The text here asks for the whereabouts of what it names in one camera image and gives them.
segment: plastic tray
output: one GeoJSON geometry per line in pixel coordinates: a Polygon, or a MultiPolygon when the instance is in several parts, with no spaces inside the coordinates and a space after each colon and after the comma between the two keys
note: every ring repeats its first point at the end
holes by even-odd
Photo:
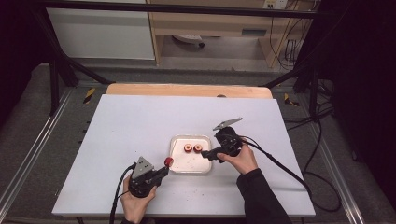
{"type": "Polygon", "coordinates": [[[204,135],[177,135],[172,138],[170,156],[174,159],[170,170],[178,174],[206,174],[212,168],[212,162],[201,153],[184,151],[186,144],[200,144],[202,150],[211,150],[210,139],[204,135]]]}

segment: wire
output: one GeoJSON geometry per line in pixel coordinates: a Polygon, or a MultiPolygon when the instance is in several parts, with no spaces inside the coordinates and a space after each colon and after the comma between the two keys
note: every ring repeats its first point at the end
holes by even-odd
{"type": "MultiPolygon", "coordinates": [[[[295,10],[297,8],[297,4],[298,4],[299,0],[296,0],[292,3],[290,3],[286,8],[290,7],[292,4],[294,4],[294,7],[292,10],[295,10]]],[[[288,38],[289,34],[291,33],[291,31],[294,29],[294,27],[296,26],[296,24],[301,21],[301,19],[297,20],[297,22],[295,22],[291,28],[289,29],[288,33],[285,36],[285,39],[288,38]]],[[[296,50],[296,44],[294,43],[295,40],[288,40],[288,44],[286,46],[286,50],[285,50],[285,60],[288,61],[288,67],[289,67],[289,71],[292,70],[292,68],[294,68],[294,64],[295,64],[295,50],[296,50]],[[289,42],[291,41],[291,50],[289,53],[287,53],[288,50],[288,46],[289,46],[289,42]]]]}
{"type": "Polygon", "coordinates": [[[317,7],[317,1],[318,0],[314,0],[314,5],[312,6],[312,8],[311,9],[309,9],[310,11],[313,11],[313,10],[315,10],[315,8],[317,7]]]}
{"type": "Polygon", "coordinates": [[[117,199],[118,199],[118,198],[120,198],[122,195],[124,195],[124,194],[128,193],[128,192],[129,192],[129,190],[127,190],[127,191],[123,192],[122,194],[120,194],[120,195],[117,197],[117,199]]]}
{"type": "MultiPolygon", "coordinates": [[[[234,139],[234,138],[235,138],[234,135],[230,135],[230,134],[226,134],[226,133],[221,134],[221,136],[228,137],[228,138],[231,138],[231,139],[234,139]]],[[[238,135],[238,137],[239,137],[239,139],[238,139],[239,141],[241,141],[242,143],[248,144],[248,145],[250,145],[250,146],[252,146],[252,147],[258,149],[258,150],[259,150],[260,152],[262,152],[270,161],[272,161],[275,165],[277,165],[277,166],[278,166],[279,168],[281,168],[283,171],[285,171],[286,173],[288,173],[289,175],[291,175],[294,179],[296,179],[298,182],[300,182],[300,183],[304,186],[304,188],[306,189],[306,192],[308,193],[309,198],[312,198],[312,191],[311,191],[311,189],[309,188],[309,186],[308,186],[299,176],[297,176],[293,171],[291,171],[289,168],[287,168],[287,167],[284,166],[282,163],[280,163],[280,162],[279,162],[277,159],[275,159],[270,153],[264,151],[264,150],[259,146],[259,144],[258,144],[256,141],[254,141],[252,138],[247,137],[247,136],[243,136],[243,135],[238,135]],[[249,139],[249,140],[252,141],[254,144],[249,143],[247,140],[244,140],[243,138],[249,139]]]]}
{"type": "MultiPolygon", "coordinates": [[[[328,102],[325,102],[325,103],[321,104],[321,105],[318,107],[318,109],[317,109],[318,126],[319,126],[318,141],[317,141],[317,143],[316,143],[316,145],[315,145],[315,148],[314,148],[313,152],[311,153],[311,155],[310,155],[310,157],[309,157],[309,159],[308,159],[308,162],[305,164],[304,169],[302,170],[302,174],[303,174],[303,176],[312,175],[312,176],[314,176],[314,177],[316,177],[316,178],[318,178],[318,179],[324,181],[326,184],[328,184],[328,185],[332,188],[332,190],[335,192],[335,195],[336,195],[336,197],[337,197],[337,205],[336,205],[334,208],[325,208],[325,207],[319,205],[319,204],[318,204],[317,202],[315,202],[313,199],[311,199],[311,201],[312,201],[312,204],[313,204],[315,207],[317,207],[317,208],[319,208],[319,209],[321,209],[321,210],[323,210],[323,211],[326,211],[326,212],[336,212],[336,211],[338,211],[338,210],[341,208],[341,205],[342,205],[342,204],[341,204],[341,201],[342,201],[342,200],[341,200],[341,196],[340,196],[338,190],[335,188],[335,186],[334,186],[330,181],[326,180],[324,177],[322,177],[322,176],[320,176],[320,175],[317,175],[317,174],[315,174],[315,173],[312,173],[312,172],[308,172],[308,171],[307,171],[309,164],[311,163],[312,159],[314,158],[314,156],[316,155],[316,153],[317,153],[317,151],[318,151],[318,146],[320,145],[320,140],[321,140],[321,138],[322,138],[322,126],[321,126],[321,123],[320,123],[320,119],[322,119],[322,118],[328,116],[328,115],[331,114],[332,111],[333,111],[332,106],[331,106],[331,107],[328,107],[328,108],[325,108],[325,109],[323,109],[323,110],[320,110],[320,109],[321,109],[323,106],[325,106],[325,105],[327,105],[327,104],[330,104],[330,103],[331,103],[331,102],[329,102],[329,101],[328,101],[328,102]]],[[[309,123],[309,122],[313,121],[313,118],[309,117],[309,118],[286,119],[286,120],[292,121],[292,122],[301,121],[302,123],[301,123],[300,125],[297,125],[297,126],[293,127],[293,128],[296,128],[296,127],[299,127],[299,126],[301,126],[301,125],[303,125],[303,124],[306,124],[306,123],[309,123]]]]}
{"type": "Polygon", "coordinates": [[[114,201],[113,201],[113,207],[111,208],[111,212],[110,212],[110,219],[109,219],[109,223],[110,224],[114,224],[114,219],[115,219],[115,214],[116,214],[116,208],[117,208],[117,201],[119,199],[120,196],[122,196],[123,194],[125,194],[126,192],[123,192],[120,196],[119,196],[119,191],[120,191],[120,187],[121,187],[121,183],[122,180],[124,179],[126,173],[128,173],[128,171],[134,169],[134,166],[129,166],[128,168],[126,168],[126,170],[124,171],[124,173],[122,173],[122,176],[120,178],[120,182],[117,185],[117,190],[116,190],[116,196],[114,196],[114,201]]]}
{"type": "MultiPolygon", "coordinates": [[[[325,106],[325,105],[327,105],[327,104],[330,104],[330,102],[325,102],[325,103],[323,103],[323,104],[321,104],[321,105],[318,106],[318,109],[317,109],[317,118],[318,118],[318,126],[319,126],[318,141],[317,141],[317,144],[315,145],[315,148],[314,148],[313,152],[311,153],[311,156],[310,156],[309,159],[308,159],[308,162],[305,164],[304,169],[302,170],[302,175],[303,175],[303,177],[305,177],[306,175],[312,175],[312,176],[314,176],[314,177],[316,177],[316,178],[318,178],[318,179],[324,181],[326,184],[328,184],[328,185],[332,188],[332,190],[335,192],[335,195],[336,195],[336,197],[337,197],[337,205],[336,205],[334,208],[325,208],[325,207],[319,205],[317,202],[315,202],[314,199],[312,198],[312,191],[311,191],[311,188],[306,184],[306,182],[305,182],[304,180],[302,180],[299,176],[297,176],[294,172],[292,172],[291,170],[289,170],[289,169],[288,169],[286,166],[284,166],[282,163],[280,163],[280,162],[279,162],[277,159],[275,159],[271,154],[269,154],[268,152],[264,151],[264,150],[259,146],[259,144],[258,144],[256,141],[254,141],[252,138],[247,137],[247,136],[239,135],[239,137],[240,137],[239,141],[241,141],[242,143],[248,144],[249,146],[255,147],[255,148],[258,149],[260,152],[262,152],[262,153],[263,153],[270,161],[272,161],[275,165],[277,165],[279,168],[281,168],[281,169],[284,170],[286,173],[288,173],[288,174],[291,175],[293,178],[295,178],[297,181],[299,181],[299,182],[305,187],[305,189],[306,189],[306,191],[307,191],[307,193],[308,193],[308,195],[309,195],[309,198],[311,199],[311,202],[312,202],[312,204],[313,204],[315,207],[317,207],[317,208],[319,208],[319,209],[321,209],[321,210],[323,210],[323,211],[326,211],[326,212],[336,212],[336,211],[338,211],[338,210],[341,208],[341,205],[342,205],[342,204],[341,204],[341,196],[340,196],[338,190],[335,188],[335,186],[334,186],[330,181],[326,180],[324,177],[322,177],[322,176],[320,176],[320,175],[317,175],[317,174],[315,174],[315,173],[312,173],[312,172],[308,172],[308,171],[307,171],[307,168],[308,168],[309,164],[311,163],[312,159],[314,158],[314,156],[316,155],[316,153],[317,153],[317,151],[318,151],[318,146],[320,145],[320,140],[321,140],[321,136],[322,136],[322,127],[321,127],[320,119],[322,119],[322,118],[324,118],[324,117],[326,117],[326,116],[328,116],[329,114],[332,113],[332,106],[331,106],[331,107],[328,107],[328,108],[325,108],[325,109],[323,109],[323,110],[320,110],[323,106],[325,106]],[[252,144],[252,143],[250,143],[249,141],[244,140],[244,139],[242,139],[242,138],[246,138],[246,139],[250,140],[251,142],[253,142],[254,144],[252,144]]],[[[301,118],[301,119],[286,119],[286,120],[287,120],[287,121],[290,121],[290,122],[293,122],[293,123],[301,122],[301,123],[303,123],[303,124],[306,124],[306,123],[308,123],[308,122],[314,121],[314,118],[312,118],[312,117],[307,117],[307,118],[301,118]]],[[[230,134],[222,134],[222,136],[225,136],[225,137],[234,139],[234,136],[233,136],[233,135],[230,135],[230,134]]]]}
{"type": "Polygon", "coordinates": [[[272,32],[273,32],[273,27],[274,27],[274,17],[271,18],[270,47],[271,47],[272,52],[275,54],[276,60],[279,62],[280,66],[281,66],[283,69],[288,70],[288,68],[285,67],[286,64],[283,64],[283,63],[280,61],[280,59],[279,59],[279,57],[277,56],[277,54],[276,54],[276,52],[275,52],[275,50],[274,50],[274,47],[273,47],[273,45],[272,45],[272,32]]]}
{"type": "Polygon", "coordinates": [[[295,0],[295,1],[290,2],[290,4],[285,7],[285,10],[288,9],[289,7],[291,7],[291,5],[293,5],[294,3],[295,3],[295,5],[294,5],[294,8],[295,8],[297,6],[298,1],[299,0],[295,0]]]}

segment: white table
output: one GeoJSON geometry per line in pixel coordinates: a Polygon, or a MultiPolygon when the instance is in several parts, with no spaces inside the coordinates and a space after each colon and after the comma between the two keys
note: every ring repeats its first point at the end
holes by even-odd
{"type": "MultiPolygon", "coordinates": [[[[301,176],[276,100],[188,96],[103,95],[52,213],[64,217],[107,217],[122,172],[143,156],[163,167],[171,138],[178,134],[209,136],[227,119],[236,132],[301,176]]],[[[290,217],[314,216],[301,184],[259,151],[256,159],[290,217]]],[[[228,163],[212,161],[206,175],[163,179],[148,217],[242,217],[244,201],[235,185],[239,174],[228,163]]],[[[119,201],[117,215],[122,214],[119,201]]]]}

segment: black sleeve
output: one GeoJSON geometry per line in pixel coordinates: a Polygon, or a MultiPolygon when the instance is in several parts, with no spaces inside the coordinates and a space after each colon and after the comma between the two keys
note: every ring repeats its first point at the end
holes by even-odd
{"type": "Polygon", "coordinates": [[[291,223],[259,168],[240,175],[236,185],[245,199],[247,224],[291,223]]]}
{"type": "Polygon", "coordinates": [[[125,217],[122,219],[121,224],[135,224],[133,222],[128,221],[125,217]]]}

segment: human hand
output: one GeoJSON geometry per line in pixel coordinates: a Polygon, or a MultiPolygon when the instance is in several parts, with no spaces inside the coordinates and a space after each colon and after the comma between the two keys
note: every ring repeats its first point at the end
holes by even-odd
{"type": "Polygon", "coordinates": [[[242,175],[259,168],[253,150],[247,144],[242,145],[241,151],[236,157],[224,153],[218,153],[217,156],[219,159],[229,162],[242,175]]]}
{"type": "MultiPolygon", "coordinates": [[[[131,175],[128,175],[123,180],[123,192],[128,191],[129,180],[131,175]]],[[[149,202],[155,197],[157,186],[154,186],[146,198],[136,198],[131,192],[127,192],[121,196],[122,208],[125,219],[133,223],[140,223],[143,216],[146,214],[146,209],[149,202]]]]}

